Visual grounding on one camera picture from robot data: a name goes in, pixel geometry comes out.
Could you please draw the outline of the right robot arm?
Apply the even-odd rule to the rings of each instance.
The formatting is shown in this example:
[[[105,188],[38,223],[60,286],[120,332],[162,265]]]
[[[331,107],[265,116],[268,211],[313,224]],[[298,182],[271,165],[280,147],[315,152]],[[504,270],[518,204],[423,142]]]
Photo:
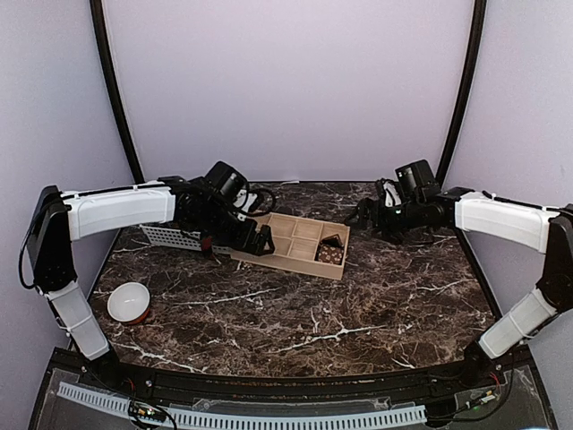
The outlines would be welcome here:
[[[389,206],[387,191],[378,200],[362,199],[346,216],[349,227],[372,228],[372,233],[393,244],[414,228],[457,228],[484,233],[528,246],[543,254],[541,278],[534,289],[485,331],[477,344],[482,354],[472,355],[457,370],[458,382],[478,387],[492,372],[489,360],[507,353],[521,340],[572,308],[572,208],[554,208],[514,202],[494,193],[456,187],[442,192],[419,187],[402,194]]]

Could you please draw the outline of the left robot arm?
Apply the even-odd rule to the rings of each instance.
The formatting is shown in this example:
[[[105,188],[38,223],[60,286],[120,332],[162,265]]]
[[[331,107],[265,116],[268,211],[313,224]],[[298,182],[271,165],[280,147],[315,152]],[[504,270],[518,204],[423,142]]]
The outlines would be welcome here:
[[[19,258],[30,260],[33,275],[26,289],[47,298],[62,329],[81,355],[92,363],[90,373],[108,391],[126,383],[125,369],[78,285],[72,243],[108,230],[146,223],[175,222],[200,231],[236,251],[262,256],[275,250],[271,230],[259,227],[256,214],[236,206],[248,183],[236,172],[185,180],[167,176],[141,185],[88,192],[42,190]]]

